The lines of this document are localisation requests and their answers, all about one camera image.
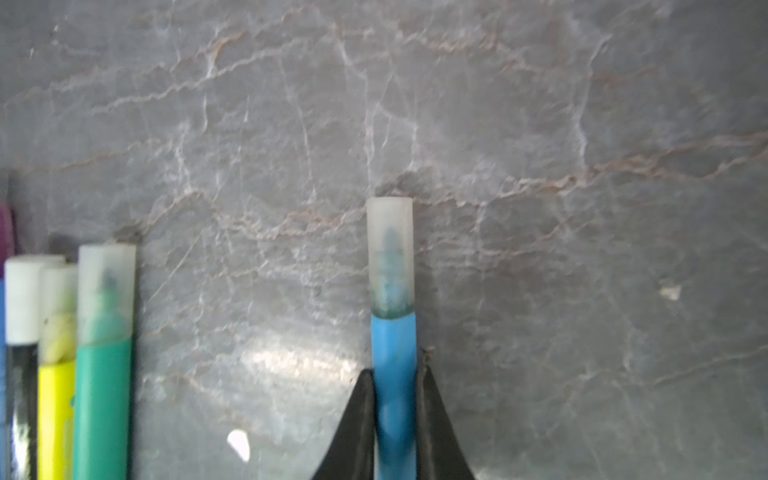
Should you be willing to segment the yellow highlighter marker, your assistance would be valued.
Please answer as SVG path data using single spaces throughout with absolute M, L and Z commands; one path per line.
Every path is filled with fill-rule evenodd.
M 38 477 L 72 477 L 77 349 L 77 266 L 41 270 Z

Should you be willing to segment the blue highlighter marker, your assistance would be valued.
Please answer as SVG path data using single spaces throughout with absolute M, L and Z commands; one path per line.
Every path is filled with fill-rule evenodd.
M 378 477 L 414 479 L 416 469 L 413 201 L 371 198 L 366 204 Z

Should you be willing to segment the green highlighter marker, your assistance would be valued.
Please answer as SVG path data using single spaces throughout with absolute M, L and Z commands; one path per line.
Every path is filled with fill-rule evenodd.
M 126 479 L 137 247 L 79 248 L 73 477 Z

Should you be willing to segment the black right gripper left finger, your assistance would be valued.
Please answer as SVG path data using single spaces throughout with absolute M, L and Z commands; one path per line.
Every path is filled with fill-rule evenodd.
M 360 372 L 313 480 L 373 480 L 376 393 L 373 371 Z

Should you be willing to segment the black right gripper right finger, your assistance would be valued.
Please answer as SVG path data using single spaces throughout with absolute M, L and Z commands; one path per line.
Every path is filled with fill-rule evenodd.
M 430 353 L 422 350 L 415 381 L 417 478 L 475 480 L 461 451 L 429 360 Z

